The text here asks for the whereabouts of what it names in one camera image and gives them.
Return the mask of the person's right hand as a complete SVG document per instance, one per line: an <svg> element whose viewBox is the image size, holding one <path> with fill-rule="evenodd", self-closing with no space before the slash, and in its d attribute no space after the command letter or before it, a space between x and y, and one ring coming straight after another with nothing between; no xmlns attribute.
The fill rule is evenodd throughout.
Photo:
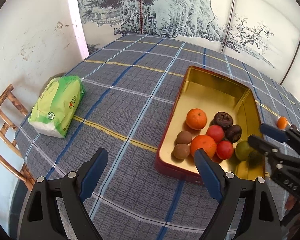
<svg viewBox="0 0 300 240"><path fill-rule="evenodd" d="M296 203L298 203L300 205L300 202L298 201L298 199L290 194L285 203L285 209L291 210Z"/></svg>

